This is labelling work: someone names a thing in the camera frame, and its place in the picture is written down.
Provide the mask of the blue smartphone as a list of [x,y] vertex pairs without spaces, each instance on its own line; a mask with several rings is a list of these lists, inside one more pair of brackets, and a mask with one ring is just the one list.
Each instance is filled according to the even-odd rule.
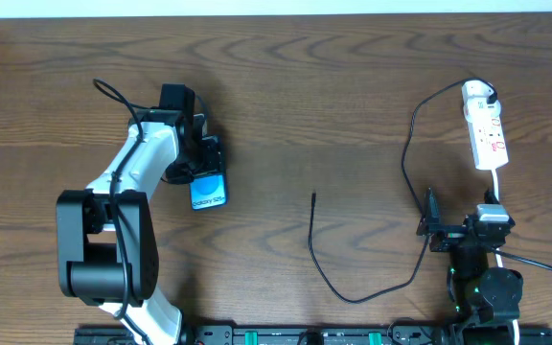
[[190,184],[192,209],[195,211],[223,206],[228,201],[224,173],[200,177]]

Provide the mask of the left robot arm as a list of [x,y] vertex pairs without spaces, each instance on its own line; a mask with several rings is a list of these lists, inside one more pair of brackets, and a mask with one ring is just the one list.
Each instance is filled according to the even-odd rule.
[[158,286],[150,200],[165,182],[188,186],[195,211],[225,205],[222,142],[207,130],[208,113],[195,111],[203,100],[184,84],[163,84],[152,107],[103,80],[93,84],[129,111],[127,138],[98,178],[57,198],[59,288],[111,314],[136,344],[193,344],[193,328]]

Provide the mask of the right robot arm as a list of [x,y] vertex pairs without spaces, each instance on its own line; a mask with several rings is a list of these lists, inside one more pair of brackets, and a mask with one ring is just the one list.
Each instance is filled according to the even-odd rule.
[[425,193],[417,234],[428,238],[430,251],[449,255],[448,296],[456,308],[455,319],[435,335],[437,343],[515,342],[508,328],[520,316],[523,279],[517,271],[490,266],[488,261],[514,226],[514,220],[490,190],[460,225],[444,224],[435,194],[432,190]]

